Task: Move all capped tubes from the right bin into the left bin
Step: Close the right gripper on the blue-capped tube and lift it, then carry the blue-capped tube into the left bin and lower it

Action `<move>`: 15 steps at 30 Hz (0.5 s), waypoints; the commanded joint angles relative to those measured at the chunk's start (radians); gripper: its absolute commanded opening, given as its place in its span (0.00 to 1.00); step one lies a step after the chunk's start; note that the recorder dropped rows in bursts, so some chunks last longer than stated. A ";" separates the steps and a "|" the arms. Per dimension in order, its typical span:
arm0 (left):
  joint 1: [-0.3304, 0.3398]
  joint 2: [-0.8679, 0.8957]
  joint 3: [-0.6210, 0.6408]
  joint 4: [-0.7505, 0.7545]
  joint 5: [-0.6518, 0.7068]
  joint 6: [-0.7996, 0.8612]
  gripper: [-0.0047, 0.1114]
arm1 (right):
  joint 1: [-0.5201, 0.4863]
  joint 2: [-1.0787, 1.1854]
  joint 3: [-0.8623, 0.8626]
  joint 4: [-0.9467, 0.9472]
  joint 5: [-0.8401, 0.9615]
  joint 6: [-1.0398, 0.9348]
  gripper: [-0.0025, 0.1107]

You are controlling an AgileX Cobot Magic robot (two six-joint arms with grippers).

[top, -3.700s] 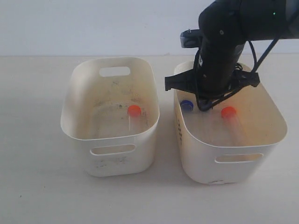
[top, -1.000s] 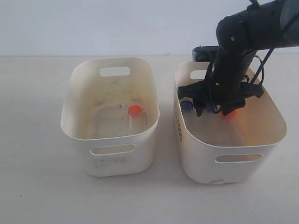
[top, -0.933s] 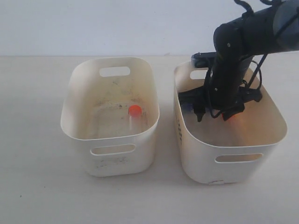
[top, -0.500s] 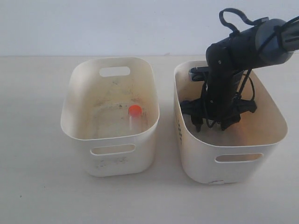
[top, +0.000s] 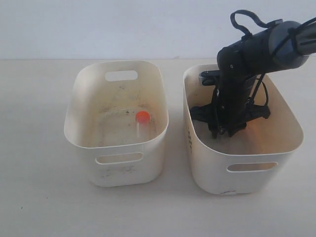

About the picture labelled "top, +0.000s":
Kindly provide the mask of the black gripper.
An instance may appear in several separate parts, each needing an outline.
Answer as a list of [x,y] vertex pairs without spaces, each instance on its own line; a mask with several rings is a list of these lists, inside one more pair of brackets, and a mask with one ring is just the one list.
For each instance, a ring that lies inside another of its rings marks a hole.
[[244,130],[248,122],[258,118],[268,119],[271,112],[264,76],[265,73],[240,78],[225,77],[220,71],[211,102],[192,107],[191,119],[206,123],[212,138],[217,138],[220,131],[226,131],[232,137]]

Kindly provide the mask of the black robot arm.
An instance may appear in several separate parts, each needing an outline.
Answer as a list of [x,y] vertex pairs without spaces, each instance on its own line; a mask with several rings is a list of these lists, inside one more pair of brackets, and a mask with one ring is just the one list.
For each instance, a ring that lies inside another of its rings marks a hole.
[[247,123],[268,119],[268,101],[254,102],[267,73],[301,67],[316,52],[316,20],[303,24],[274,21],[257,34],[246,32],[241,40],[217,54],[217,69],[199,74],[203,86],[213,85],[211,102],[190,109],[192,120],[204,122],[213,138],[232,137]]

